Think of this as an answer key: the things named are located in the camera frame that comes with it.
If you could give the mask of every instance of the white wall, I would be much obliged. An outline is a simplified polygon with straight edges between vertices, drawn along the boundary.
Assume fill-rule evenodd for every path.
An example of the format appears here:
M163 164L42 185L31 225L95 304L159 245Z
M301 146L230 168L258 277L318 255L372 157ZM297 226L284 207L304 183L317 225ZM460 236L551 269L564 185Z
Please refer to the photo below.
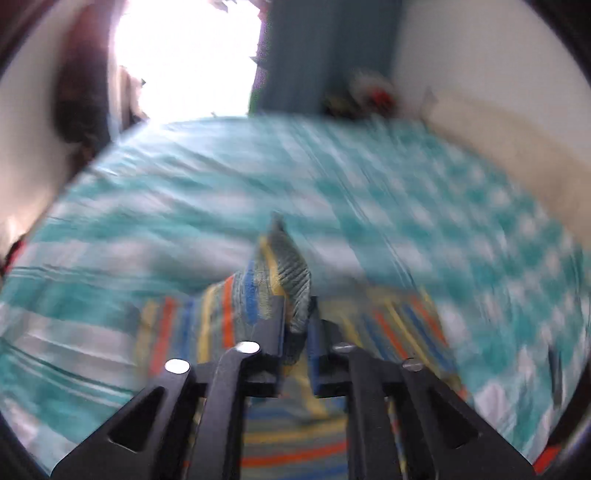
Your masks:
M0 242L7 223L27 231L69 177L72 146L54 132L51 97L63 36L86 3L60 0L0 78Z
M591 87L524 0L407 0L393 79L407 115L456 89L524 115L591 164Z

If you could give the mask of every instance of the bed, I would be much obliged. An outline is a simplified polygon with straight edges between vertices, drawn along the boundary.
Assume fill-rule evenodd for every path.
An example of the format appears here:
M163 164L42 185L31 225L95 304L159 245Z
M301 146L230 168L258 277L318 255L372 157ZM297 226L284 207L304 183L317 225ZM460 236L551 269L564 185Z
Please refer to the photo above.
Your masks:
M275 212L321 299L424 294L467 401L537 458L589 353L580 243L422 124L260 116L135 129L30 238L0 296L0 412L45 471L141 388L146 305L243 268ZM244 478L346 476L342 403L299 368L293 394L251 405Z

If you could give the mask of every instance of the blue-gray curtain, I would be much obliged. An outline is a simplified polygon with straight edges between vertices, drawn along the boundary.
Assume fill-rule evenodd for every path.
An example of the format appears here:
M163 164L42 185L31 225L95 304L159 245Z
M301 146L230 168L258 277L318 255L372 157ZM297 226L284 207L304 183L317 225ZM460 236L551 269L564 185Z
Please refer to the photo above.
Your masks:
M274 0L257 111L319 113L357 68L390 74L402 0Z

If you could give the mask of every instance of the beige headboard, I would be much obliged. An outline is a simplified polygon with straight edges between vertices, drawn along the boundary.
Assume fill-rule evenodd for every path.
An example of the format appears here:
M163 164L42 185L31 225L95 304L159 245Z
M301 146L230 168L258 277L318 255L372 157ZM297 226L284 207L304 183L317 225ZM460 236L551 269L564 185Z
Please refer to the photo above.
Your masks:
M577 159L529 120L457 92L430 93L421 119L505 170L591 248L591 158Z

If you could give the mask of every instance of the teal and white checkered fabric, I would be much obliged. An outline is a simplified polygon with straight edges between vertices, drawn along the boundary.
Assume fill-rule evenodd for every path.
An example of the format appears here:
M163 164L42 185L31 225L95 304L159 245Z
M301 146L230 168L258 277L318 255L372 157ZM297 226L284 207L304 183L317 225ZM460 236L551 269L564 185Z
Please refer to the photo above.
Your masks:
M147 125L31 239L0 296L0 410L42 465L140 387L137 306L243 268L273 212L314 294L424 288L478 412L537 457L589 352L581 247L504 174L420 125L261 117Z

